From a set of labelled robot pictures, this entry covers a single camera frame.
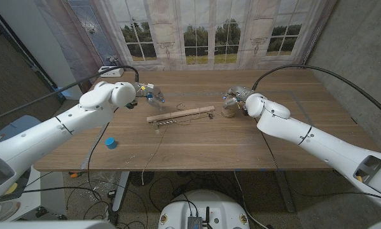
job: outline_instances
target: power strip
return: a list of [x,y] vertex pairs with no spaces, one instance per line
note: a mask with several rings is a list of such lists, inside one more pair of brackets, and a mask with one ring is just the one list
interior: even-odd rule
[[[99,69],[99,73],[109,69],[110,67],[114,67],[114,66],[101,66]],[[101,74],[101,77],[121,77],[123,73],[124,73],[124,69],[122,68],[114,69],[107,73]]]

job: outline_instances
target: black cable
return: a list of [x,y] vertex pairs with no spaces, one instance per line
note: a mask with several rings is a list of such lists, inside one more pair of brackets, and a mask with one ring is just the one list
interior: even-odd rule
[[190,210],[190,216],[193,216],[193,213],[191,213],[191,207],[190,207],[190,203],[189,203],[189,199],[188,197],[183,193],[183,196],[186,198],[186,200],[188,201],[188,205],[189,205],[189,210]]
[[94,203],[93,205],[91,205],[91,207],[89,207],[89,208],[87,209],[86,213],[84,213],[83,220],[86,219],[86,215],[87,215],[87,213],[89,212],[89,210],[90,210],[91,208],[93,208],[94,206],[96,206],[97,204],[100,204],[100,203],[105,203],[105,204],[107,204],[107,206],[109,207],[109,203],[107,203],[107,202],[105,202],[105,201],[102,201],[102,200],[101,200],[101,201],[98,201],[98,202]]
[[[88,183],[88,181],[84,182],[83,184],[80,184],[78,187],[81,187],[81,186],[83,186],[84,184],[87,184],[87,183]],[[69,210],[69,200],[70,200],[70,197],[71,197],[71,195],[73,194],[74,191],[76,191],[76,188],[71,191],[69,197],[67,198],[67,201],[66,201],[66,210]]]
[[35,183],[35,181],[37,181],[38,179],[41,179],[42,177],[44,177],[44,176],[46,176],[46,175],[49,175],[49,174],[51,174],[51,173],[52,173],[52,172],[48,172],[48,173],[46,173],[45,175],[36,178],[34,181],[32,181],[32,182],[30,182],[29,184],[27,184],[24,188],[28,187],[29,185]]
[[104,216],[103,216],[103,215],[100,215],[100,214],[98,214],[98,215],[94,216],[94,217],[93,217],[93,218],[91,218],[91,219],[97,218],[97,217],[99,217],[99,216],[101,216],[101,219],[104,219]]
[[119,224],[124,225],[124,226],[125,226],[124,228],[128,227],[128,229],[130,229],[129,226],[128,226],[128,224],[126,224],[126,223],[122,223],[122,222],[117,223],[117,225],[119,225]]
[[57,90],[57,91],[52,92],[52,93],[49,93],[49,94],[44,95],[44,96],[42,96],[42,97],[40,97],[40,98],[38,98],[38,99],[33,100],[32,102],[28,102],[28,103],[26,103],[26,104],[24,104],[24,105],[22,105],[22,106],[19,106],[19,107],[14,108],[14,109],[12,109],[12,110],[10,110],[10,111],[7,111],[7,112],[1,114],[1,115],[0,115],[0,118],[4,117],[4,116],[6,116],[6,115],[9,115],[9,114],[11,114],[11,113],[14,113],[15,111],[18,111],[18,110],[20,110],[20,109],[26,108],[27,106],[30,106],[30,105],[32,105],[32,104],[34,104],[34,103],[36,103],[36,102],[39,102],[39,101],[41,101],[41,100],[43,100],[43,99],[46,99],[46,98],[48,98],[48,97],[50,97],[50,96],[52,96],[52,95],[59,94],[59,93],[65,91],[65,90],[67,90],[67,89],[69,89],[69,88],[72,88],[72,87],[74,87],[74,86],[76,86],[76,85],[78,85],[78,84],[80,84],[80,83],[82,83],[82,82],[84,82],[84,81],[86,81],[86,80],[92,79],[92,78],[94,78],[94,77],[98,77],[98,76],[100,76],[101,74],[107,73],[107,72],[112,71],[112,70],[114,70],[114,69],[120,69],[120,68],[129,68],[129,69],[134,70],[134,71],[135,71],[135,82],[138,82],[138,81],[139,81],[139,73],[138,73],[138,71],[137,71],[134,67],[131,67],[131,66],[116,66],[116,67],[110,67],[110,68],[107,69],[107,70],[104,70],[104,71],[99,72],[99,73],[96,73],[96,74],[94,74],[94,75],[92,75],[92,76],[83,78],[82,80],[79,80],[79,81],[77,81],[77,82],[71,83],[71,84],[69,84],[68,86],[65,86],[64,88],[62,88],[62,89],[60,89],[60,90]]
[[153,207],[154,207],[155,209],[157,209],[159,212],[161,212],[162,210],[159,209],[159,208],[156,206],[156,204],[154,203],[154,201],[152,200],[151,192],[152,192],[152,187],[153,187],[158,181],[160,181],[160,180],[162,180],[162,179],[168,179],[168,180],[170,181],[170,185],[172,186],[172,191],[175,190],[174,187],[173,187],[173,182],[172,182],[172,180],[169,179],[169,178],[167,178],[167,177],[161,177],[161,178],[157,179],[157,180],[151,185],[151,187],[149,188],[148,197],[149,197],[149,200],[151,201]]
[[193,204],[193,206],[195,206],[195,209],[196,209],[196,217],[198,217],[197,207],[192,201],[189,201],[189,200],[173,200],[173,201],[170,201],[169,203],[171,204],[171,203],[176,203],[176,202],[188,202],[188,203]]
[[88,162],[87,162],[87,179],[88,179],[88,184],[90,185],[90,188],[91,188],[91,189],[93,189],[93,187],[92,187],[92,185],[91,185],[91,180],[90,180],[90,161],[91,161],[91,156],[93,155],[94,150],[95,150],[95,148],[97,147],[98,143],[100,142],[102,136],[103,136],[104,133],[106,132],[106,129],[107,129],[108,125],[109,125],[109,123],[107,123],[106,128],[105,128],[104,131],[101,133],[100,137],[98,137],[98,141],[95,143],[95,145],[94,145],[94,147],[93,147],[93,150],[91,151],[90,156],[88,157]]
[[121,188],[124,188],[124,189],[126,189],[127,191],[133,193],[134,195],[136,195],[136,196],[141,200],[142,205],[144,206],[144,209],[145,209],[145,215],[146,215],[146,228],[148,227],[148,210],[147,210],[147,208],[146,208],[146,205],[145,205],[144,200],[142,199],[142,197],[141,197],[140,195],[138,195],[136,192],[131,191],[131,190],[129,190],[128,188],[126,188],[126,187],[124,187],[124,186],[121,186],[121,185],[119,185],[119,184],[111,183],[111,182],[108,182],[108,181],[99,181],[99,182],[103,182],[103,183],[109,183],[109,184],[117,185],[117,186],[119,186],[119,187],[121,187]]
[[91,190],[90,188],[82,188],[82,187],[75,187],[75,186],[69,186],[69,187],[56,187],[56,188],[43,188],[43,189],[39,189],[39,190],[27,190],[27,191],[18,191],[18,192],[15,192],[15,193],[9,193],[9,194],[5,194],[5,195],[0,195],[0,198],[2,197],[9,197],[9,196],[12,196],[12,195],[18,195],[18,194],[22,194],[22,193],[31,193],[31,192],[37,192],[37,191],[50,191],[50,190],[59,190],[59,189],[68,189],[68,188],[74,188],[74,189],[81,189],[81,190],[88,190],[88,191],[92,191],[94,193],[96,193],[100,199],[101,199],[101,196],[100,194],[97,192],[97,191],[94,191],[94,190]]
[[351,81],[349,80],[346,80],[345,78],[343,78],[342,76],[332,72],[332,71],[329,71],[329,70],[326,70],[326,69],[323,69],[323,68],[320,68],[320,67],[315,67],[315,66],[306,66],[306,65],[302,65],[302,64],[289,64],[289,65],[285,65],[285,66],[280,66],[280,67],[276,67],[274,69],[272,69],[271,71],[263,74],[261,77],[258,78],[258,80],[255,82],[252,90],[255,90],[256,87],[258,86],[258,83],[267,75],[269,75],[270,73],[273,73],[274,71],[277,71],[279,69],[284,69],[284,68],[287,68],[287,67],[302,67],[302,68],[309,68],[309,69],[315,69],[315,70],[318,70],[318,71],[321,71],[321,72],[324,72],[324,73],[327,73],[329,75],[332,75],[336,78],[338,78],[339,80],[343,81],[344,83],[348,84],[350,87],[356,89],[358,92],[360,92],[363,96],[365,96],[369,101],[371,101],[372,103],[374,103],[374,105],[376,105],[380,110],[381,110],[381,103],[379,103],[378,101],[376,101],[372,96],[370,96],[367,92],[365,92],[363,89],[359,88],[357,85],[353,84]]
[[129,225],[131,225],[132,223],[140,223],[140,224],[144,227],[144,229],[146,229],[144,223],[141,222],[141,221],[138,221],[138,220],[132,221],[131,223],[127,224],[127,225],[124,227],[124,229],[126,229],[126,227],[129,228]]

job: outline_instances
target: electrical cable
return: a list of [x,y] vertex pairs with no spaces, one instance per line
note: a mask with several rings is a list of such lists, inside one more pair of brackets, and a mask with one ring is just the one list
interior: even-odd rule
[[189,200],[173,200],[173,201],[170,201],[169,203],[176,203],[176,202],[187,202],[187,203],[191,203],[193,206],[195,206],[195,209],[196,209],[196,217],[198,217],[198,210],[197,210],[197,207],[196,205],[192,202],[192,201],[189,201]]
[[149,188],[148,197],[149,197],[149,200],[151,201],[153,207],[154,207],[155,209],[157,209],[159,212],[161,212],[162,210],[160,210],[160,209],[156,206],[156,204],[154,203],[154,201],[152,200],[151,192],[152,192],[152,187],[153,187],[158,181],[160,181],[160,180],[162,180],[162,179],[168,179],[168,180],[170,181],[170,185],[172,186],[172,191],[175,190],[174,187],[173,187],[173,182],[172,182],[172,180],[169,179],[169,178],[167,178],[167,177],[161,177],[161,178],[157,179],[157,180],[151,185],[151,187]]
[[245,198],[244,198],[244,192],[242,191],[240,181],[239,181],[239,179],[238,179],[237,174],[235,173],[235,171],[234,171],[234,177],[235,177],[235,180],[237,180],[237,183],[239,184],[239,188],[240,188],[241,195],[242,195],[242,201],[243,201],[243,203],[244,203],[244,209],[246,210],[246,213],[248,214],[248,216],[249,216],[255,223],[259,224],[260,226],[262,226],[262,227],[265,228],[265,229],[268,229],[266,226],[264,226],[262,223],[260,223],[258,220],[256,220],[256,219],[249,213],[249,211],[248,211],[248,209],[247,209],[247,205],[246,205],[246,200],[245,200]]
[[188,205],[189,205],[189,210],[190,210],[190,216],[193,216],[193,213],[191,213],[191,207],[190,207],[190,202],[189,202],[189,199],[188,197],[183,193],[183,196],[186,198],[186,200],[188,201]]
[[91,190],[90,188],[82,188],[82,187],[75,187],[75,186],[56,187],[56,188],[43,188],[43,189],[39,189],[39,190],[24,190],[24,191],[18,191],[18,192],[14,192],[14,193],[5,194],[5,195],[0,195],[0,198],[2,198],[2,197],[9,197],[9,196],[12,196],[12,195],[18,195],[18,194],[22,194],[22,193],[31,193],[31,192],[37,192],[37,191],[50,191],[50,190],[59,190],[59,189],[68,189],[68,188],[69,189],[74,188],[74,189],[81,189],[81,190],[92,191],[92,192],[96,193],[100,197],[100,199],[101,199],[101,196],[100,196],[100,194],[97,191]]
[[168,126],[169,126],[169,124],[166,125],[165,131],[163,131],[162,137],[160,138],[160,142],[159,142],[159,145],[158,145],[156,151],[152,154],[151,158],[148,160],[148,162],[146,163],[144,169],[142,170],[142,174],[141,174],[142,185],[144,185],[144,172],[145,172],[145,169],[146,169],[146,167],[148,166],[148,164],[151,162],[151,160],[152,160],[152,158],[154,157],[154,155],[158,152],[159,147],[160,147],[160,145],[161,145],[161,143],[162,143],[162,141],[163,141],[163,137],[165,136],[165,133],[166,133],[166,130],[167,130]]
[[131,225],[132,223],[140,223],[140,224],[144,227],[144,229],[146,229],[144,223],[141,222],[141,221],[138,221],[138,220],[132,221],[131,223],[127,224],[127,225],[124,227],[124,229],[126,229],[126,227],[129,228],[129,225]]
[[[83,184],[80,184],[78,187],[81,187],[81,186],[83,186],[84,184],[87,184],[87,183],[88,183],[88,181],[84,182]],[[69,197],[67,198],[67,201],[66,201],[66,210],[69,210],[69,200],[70,200],[70,197],[71,197],[71,195],[73,194],[74,191],[76,191],[76,188],[71,191]]]
[[126,223],[122,223],[122,222],[117,223],[117,225],[119,225],[119,224],[124,225],[124,226],[125,226],[124,228],[128,227],[128,229],[130,229],[129,226],[128,226],[128,224],[126,224]]
[[101,181],[101,180],[100,180],[99,182],[103,182],[103,183],[109,183],[109,184],[117,185],[117,186],[119,186],[119,187],[121,187],[121,188],[124,188],[124,189],[126,189],[127,191],[133,193],[134,195],[136,195],[136,196],[141,200],[142,205],[144,206],[144,209],[145,209],[145,215],[146,215],[146,227],[145,227],[145,228],[148,227],[148,210],[147,210],[147,208],[146,208],[146,205],[145,205],[144,200],[142,199],[142,197],[141,197],[140,195],[138,195],[136,192],[131,191],[131,190],[129,190],[128,188],[126,188],[126,187],[124,187],[124,186],[121,186],[121,185],[119,185],[119,184],[111,183],[111,182],[108,182],[108,181]]
[[84,219],[86,219],[86,215],[87,215],[87,213],[89,212],[89,210],[91,209],[91,208],[93,208],[94,206],[96,206],[97,204],[100,204],[100,203],[105,203],[105,204],[107,204],[107,206],[109,206],[109,203],[107,203],[107,202],[105,202],[105,201],[98,201],[98,202],[96,202],[96,203],[94,203],[93,205],[91,205],[91,207],[89,207],[88,209],[87,209],[87,211],[86,211],[86,213],[84,213],[84,216],[83,216],[83,220]]
[[91,218],[91,219],[97,218],[97,217],[99,217],[99,216],[101,216],[101,219],[104,219],[104,216],[103,216],[103,215],[100,215],[100,214],[98,214],[98,215],[94,216],[94,217],[93,217],[93,218]]
[[49,174],[51,174],[51,173],[52,173],[52,172],[48,172],[48,173],[46,173],[45,175],[36,178],[34,181],[32,181],[32,182],[30,182],[29,184],[27,184],[24,188],[28,187],[29,185],[35,183],[35,181],[37,181],[38,179],[41,179],[42,177],[44,177],[44,176],[46,176],[46,175],[49,175]]
[[12,113],[14,113],[15,111],[18,111],[18,110],[20,110],[20,109],[26,108],[27,106],[30,106],[30,105],[32,105],[32,104],[35,104],[36,102],[39,102],[39,101],[41,101],[41,100],[43,100],[43,99],[46,99],[46,98],[48,98],[48,97],[50,97],[50,96],[52,96],[52,95],[61,93],[61,92],[65,91],[65,90],[67,90],[67,89],[70,89],[70,88],[72,88],[72,87],[74,87],[74,86],[76,86],[76,85],[78,85],[78,84],[80,84],[80,83],[86,81],[86,80],[92,79],[92,78],[94,78],[94,77],[98,77],[98,76],[100,76],[101,74],[107,73],[107,72],[112,71],[112,70],[115,70],[115,69],[120,69],[120,68],[129,68],[129,69],[134,70],[134,71],[135,71],[135,82],[139,82],[139,73],[138,73],[138,71],[137,71],[134,67],[131,67],[131,66],[116,66],[116,67],[110,67],[110,68],[107,69],[107,70],[104,70],[104,71],[101,71],[101,72],[99,72],[99,73],[96,73],[96,74],[94,74],[94,75],[92,75],[92,76],[88,76],[88,77],[86,77],[86,78],[83,78],[82,80],[79,80],[79,81],[77,81],[77,82],[71,83],[71,84],[65,86],[64,88],[62,88],[62,89],[60,89],[60,90],[57,90],[57,91],[52,92],[52,93],[49,93],[49,94],[44,95],[44,96],[42,96],[42,97],[40,97],[40,98],[38,98],[38,99],[35,99],[35,100],[31,101],[31,102],[28,102],[28,103],[26,103],[26,104],[24,104],[24,105],[21,105],[21,106],[17,107],[17,108],[14,108],[14,109],[12,109],[12,110],[10,110],[10,111],[7,111],[7,112],[5,112],[5,113],[3,113],[3,114],[0,114],[0,118],[4,117],[4,116],[6,116],[6,115],[12,114]]
[[302,68],[315,69],[315,70],[327,73],[327,74],[329,74],[331,76],[334,76],[334,77],[338,78],[339,80],[343,81],[344,83],[348,84],[350,87],[356,89],[359,93],[361,93],[363,96],[365,96],[369,101],[371,101],[374,105],[376,105],[381,110],[381,103],[379,103],[377,100],[375,100],[372,96],[370,96],[363,89],[359,88],[357,85],[353,84],[351,81],[346,80],[342,76],[340,76],[340,75],[338,75],[338,74],[336,74],[336,73],[334,73],[332,71],[329,71],[329,70],[326,70],[326,69],[323,69],[323,68],[320,68],[320,67],[315,67],[315,66],[306,66],[306,65],[302,65],[302,64],[289,64],[289,65],[284,65],[284,66],[276,67],[276,68],[272,69],[271,71],[266,72],[261,77],[259,77],[258,80],[256,80],[252,90],[255,91],[256,87],[258,86],[258,83],[265,76],[269,75],[270,73],[273,73],[274,71],[277,71],[279,69],[284,69],[284,68],[287,68],[287,67],[302,67]]
[[101,135],[97,138],[97,142],[94,144],[94,147],[92,148],[93,150],[91,151],[90,153],[90,156],[88,157],[88,162],[87,162],[87,179],[88,179],[88,184],[90,185],[90,188],[93,189],[92,185],[91,185],[91,181],[90,181],[90,161],[91,161],[91,156],[93,155],[94,153],[94,149],[97,147],[98,143],[100,142],[100,139],[102,138],[102,136],[104,135],[104,133],[106,132],[106,129],[108,127],[109,123],[106,124],[106,128],[104,129],[104,131],[101,133]]

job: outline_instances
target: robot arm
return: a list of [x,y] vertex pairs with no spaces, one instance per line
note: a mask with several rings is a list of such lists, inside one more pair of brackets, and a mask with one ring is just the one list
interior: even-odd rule
[[36,161],[84,130],[110,122],[114,106],[133,108],[138,97],[152,106],[165,102],[158,87],[140,83],[100,82],[68,111],[0,142],[0,195]]
[[[246,99],[248,115],[264,133],[297,144],[330,165],[365,193],[381,196],[381,153],[351,145],[290,117],[288,108],[261,94]],[[381,198],[370,197],[381,206]]]

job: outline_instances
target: window pane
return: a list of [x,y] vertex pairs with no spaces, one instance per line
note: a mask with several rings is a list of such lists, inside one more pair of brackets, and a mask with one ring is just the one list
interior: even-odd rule
[[216,27],[216,46],[227,44],[228,24]]
[[230,21],[231,1],[232,0],[217,0],[216,24],[225,23],[226,20]]
[[141,44],[145,60],[156,60],[156,53],[153,44]]
[[207,64],[209,47],[197,47],[197,64]]
[[124,35],[125,42],[138,42],[135,36],[134,26],[130,23],[120,23],[122,34]]
[[217,46],[214,50],[214,63],[225,64],[226,63],[226,46]]
[[147,22],[134,23],[140,42],[152,42],[151,31]]
[[287,35],[298,35],[302,27],[303,21],[306,18],[305,13],[299,13],[292,16],[291,23],[287,28]]
[[312,0],[299,0],[295,12],[308,12],[311,4]]
[[209,45],[209,31],[208,26],[198,25],[196,30],[197,43],[199,46],[208,46]]
[[298,0],[282,0],[278,13],[293,13]]
[[127,45],[127,46],[128,46],[129,52],[131,53],[132,60],[144,61],[144,59],[142,57],[141,48],[139,47],[138,44],[131,44],[131,45]]
[[275,21],[274,30],[272,31],[273,36],[285,35],[286,27],[291,20],[291,15],[278,15]]
[[278,55],[278,51],[281,48],[283,38],[271,38],[267,50],[267,55]]
[[132,20],[148,20],[145,11],[144,1],[142,0],[126,0]]
[[117,22],[129,22],[127,5],[124,0],[109,0]]
[[237,53],[239,46],[227,46],[226,64],[235,64],[237,62]]
[[227,24],[229,25],[228,31],[228,45],[239,45],[240,44],[240,36],[241,36],[241,28],[238,23],[236,24]]
[[194,0],[196,5],[196,25],[209,24],[209,1]]
[[297,38],[285,38],[284,44],[279,55],[290,55]]
[[196,28],[194,25],[183,26],[184,46],[196,46]]
[[231,21],[234,22],[243,22],[244,21],[244,12],[246,11],[246,0],[233,0],[231,6]]
[[180,1],[180,12],[183,27],[196,24],[195,2],[190,0]]
[[197,64],[196,48],[185,48],[184,54],[186,55],[186,64]]

